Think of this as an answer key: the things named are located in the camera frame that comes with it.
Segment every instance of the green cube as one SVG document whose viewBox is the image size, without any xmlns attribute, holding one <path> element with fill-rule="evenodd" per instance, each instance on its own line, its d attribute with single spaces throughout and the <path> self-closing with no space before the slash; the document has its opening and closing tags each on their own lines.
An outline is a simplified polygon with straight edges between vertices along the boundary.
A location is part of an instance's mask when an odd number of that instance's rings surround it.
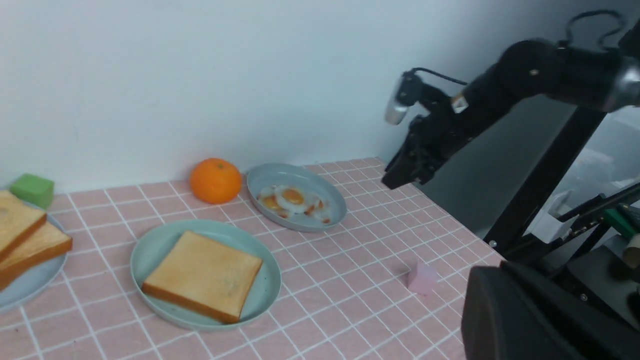
<svg viewBox="0 0 640 360">
<path fill-rule="evenodd" d="M 11 185 L 10 191 L 18 199 L 47 209 L 53 202 L 53 181 L 24 174 Z"/>
<path fill-rule="evenodd" d="M 603 217 L 607 224 L 611 225 L 626 240 L 631 240 L 640 231 L 616 209 L 605 210 Z"/>
</svg>

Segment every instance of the cable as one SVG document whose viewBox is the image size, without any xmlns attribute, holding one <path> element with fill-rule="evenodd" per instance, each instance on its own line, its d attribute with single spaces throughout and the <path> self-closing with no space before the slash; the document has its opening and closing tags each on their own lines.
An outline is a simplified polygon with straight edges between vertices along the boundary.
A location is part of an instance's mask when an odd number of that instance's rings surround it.
<svg viewBox="0 0 640 360">
<path fill-rule="evenodd" d="M 462 81 L 462 80 L 458 80 L 458 79 L 454 79 L 454 78 L 450 78 L 449 76 L 443 75 L 439 72 L 435 72 L 433 70 L 429 70 L 429 69 L 425 69 L 424 67 L 414 67 L 413 69 L 411 69 L 411 72 L 416 72 L 416 71 L 424 71 L 424 72 L 428 72 L 431 75 L 435 75 L 441 79 L 445 79 L 448 81 L 451 81 L 452 83 L 456 83 L 456 84 L 460 84 L 460 85 L 468 85 L 468 83 Z"/>
<path fill-rule="evenodd" d="M 584 19 L 586 17 L 592 17 L 592 16 L 597 16 L 597 15 L 610 15 L 612 17 L 614 17 L 617 21 L 618 21 L 618 27 L 608 31 L 606 33 L 604 33 L 604 35 L 602 35 L 600 38 L 598 38 L 598 46 L 603 49 L 603 50 L 611 50 L 611 48 L 606 47 L 604 45 L 604 40 L 606 38 L 608 38 L 611 35 L 615 35 L 617 33 L 619 33 L 620 31 L 622 31 L 622 29 L 627 27 L 627 18 L 622 15 L 621 13 L 615 11 L 615 10 L 593 10 L 590 12 L 584 12 L 584 13 L 580 13 L 574 17 L 571 18 L 571 20 L 569 20 L 569 22 L 566 23 L 566 26 L 564 27 L 564 32 L 566 33 L 566 40 L 564 41 L 564 43 L 566 45 L 570 44 L 573 42 L 573 33 L 571 32 L 571 26 L 573 25 L 574 22 L 580 20 L 580 19 Z"/>
</svg>

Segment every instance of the plate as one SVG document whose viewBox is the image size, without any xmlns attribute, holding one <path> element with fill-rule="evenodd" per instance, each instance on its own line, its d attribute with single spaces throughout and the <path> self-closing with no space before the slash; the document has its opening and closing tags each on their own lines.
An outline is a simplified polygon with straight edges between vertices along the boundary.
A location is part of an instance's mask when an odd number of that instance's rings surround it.
<svg viewBox="0 0 640 360">
<path fill-rule="evenodd" d="M 187 230 L 262 259 L 262 267 L 246 298 L 239 323 L 223 324 L 208 316 L 150 297 L 142 292 L 142 283 L 160 265 Z M 176 221 L 147 232 L 138 241 L 131 254 L 131 275 L 138 285 L 138 293 L 151 310 L 179 327 L 196 331 L 234 329 L 254 321 L 273 305 L 282 285 L 278 263 L 260 240 L 242 229 L 211 220 Z"/>
<path fill-rule="evenodd" d="M 288 227 L 296 231 L 316 233 L 327 231 L 338 225 L 347 215 L 347 204 L 342 194 L 327 180 L 301 167 L 289 164 L 264 164 L 255 167 L 246 175 L 246 184 L 251 194 L 253 205 L 276 224 Z M 293 185 L 303 191 L 318 194 L 330 207 L 329 224 L 323 224 L 319 220 L 304 214 L 293 215 L 291 218 L 281 218 L 269 209 L 265 208 L 258 200 L 260 191 L 271 185 Z"/>
<path fill-rule="evenodd" d="M 25 202 L 32 208 L 38 206 Z M 47 221 L 62 231 L 62 225 L 47 214 Z M 67 261 L 67 255 L 58 256 L 40 265 L 34 266 L 14 280 L 3 291 L 0 291 L 0 313 L 7 312 L 16 306 L 23 305 L 45 290 L 55 279 Z"/>
</svg>

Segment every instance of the pink cube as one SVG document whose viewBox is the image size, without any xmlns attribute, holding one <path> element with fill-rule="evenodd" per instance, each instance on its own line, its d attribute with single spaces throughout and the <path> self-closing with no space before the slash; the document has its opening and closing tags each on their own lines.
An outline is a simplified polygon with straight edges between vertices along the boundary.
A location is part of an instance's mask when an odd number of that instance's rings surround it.
<svg viewBox="0 0 640 360">
<path fill-rule="evenodd" d="M 427 264 L 418 263 L 415 265 L 415 268 L 409 272 L 407 288 L 414 293 L 429 295 L 438 282 L 439 277 L 436 269 Z"/>
</svg>

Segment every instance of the grid pattern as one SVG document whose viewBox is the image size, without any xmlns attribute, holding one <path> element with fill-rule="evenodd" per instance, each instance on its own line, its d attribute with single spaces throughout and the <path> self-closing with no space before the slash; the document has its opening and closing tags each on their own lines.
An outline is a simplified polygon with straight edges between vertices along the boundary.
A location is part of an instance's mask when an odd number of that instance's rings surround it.
<svg viewBox="0 0 640 360">
<path fill-rule="evenodd" d="M 376 158 L 307 168 L 348 205 L 326 233 L 270 222 L 246 187 L 222 206 L 195 199 L 185 181 L 56 196 L 50 214 L 74 249 L 45 292 L 0 315 L 0 359 L 464 359 L 469 270 L 497 265 L 499 255 L 412 185 L 386 189 Z M 129 270 L 136 239 L 193 218 L 238 226 L 275 255 L 282 291 L 257 321 L 198 333 L 159 319 L 138 298 Z M 406 289 L 418 261 L 440 275 L 426 297 Z"/>
</svg>

